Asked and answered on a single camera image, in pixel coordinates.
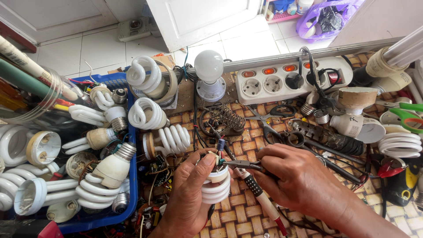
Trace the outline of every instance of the green-handled scissors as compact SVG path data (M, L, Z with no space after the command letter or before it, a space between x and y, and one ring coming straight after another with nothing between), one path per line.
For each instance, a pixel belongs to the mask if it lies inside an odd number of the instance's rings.
M423 119L421 119L420 117L413 115L413 114L411 114L407 111L401 110L401 109L413 110L413 111L423 111L423 104L409 104L409 103L400 102L399 108L389 109L390 112L394 113L395 115L397 115L401 118L401 126L404 129L409 130L409 131L414 132L414 133L417 133L417 134L423 133L423 129L417 129L417 128L411 127L407 124L408 122L416 122L416 123L420 123L421 125L423 125Z

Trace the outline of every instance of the white door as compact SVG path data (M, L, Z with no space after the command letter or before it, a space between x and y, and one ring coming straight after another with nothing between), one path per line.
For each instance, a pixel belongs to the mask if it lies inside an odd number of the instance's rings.
M260 0L147 0L170 52L253 19Z
M104 0L0 0L0 17L38 43L118 22Z

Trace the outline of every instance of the plastic bottle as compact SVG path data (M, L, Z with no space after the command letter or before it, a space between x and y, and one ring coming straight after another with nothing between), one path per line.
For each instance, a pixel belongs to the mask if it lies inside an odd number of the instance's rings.
M286 10L286 12L289 15L294 15L297 12L297 4L295 3L295 1L291 4L289 4L288 9Z
M297 7L297 14L304 15L307 10L313 5L314 0L299 0Z
M381 77L373 82L371 88L377 89L377 95L385 92L395 92L411 83L412 79L406 72L397 73L389 77Z

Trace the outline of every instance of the blue capacitor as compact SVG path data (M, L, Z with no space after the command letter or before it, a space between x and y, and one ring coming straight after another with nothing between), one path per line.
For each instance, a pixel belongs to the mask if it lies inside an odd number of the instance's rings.
M223 151L223 148L225 147L225 140L219 139L219 143L217 144L217 150Z

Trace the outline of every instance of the orange switch light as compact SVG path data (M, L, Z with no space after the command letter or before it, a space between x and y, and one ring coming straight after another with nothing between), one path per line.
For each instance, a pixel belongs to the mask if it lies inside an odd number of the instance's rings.
M295 70L295 66L294 65L285 66L284 70L287 71L287 72L294 71Z
M244 73L243 73L243 76L244 76L244 77L252 77L252 76L254 76L254 72L253 72L253 71L247 71L247 72L244 72Z
M271 75L271 74L273 74L275 72L275 70L273 69L273 68L270 68L270 69L265 69L264 71L263 71L263 73L265 74L265 75Z

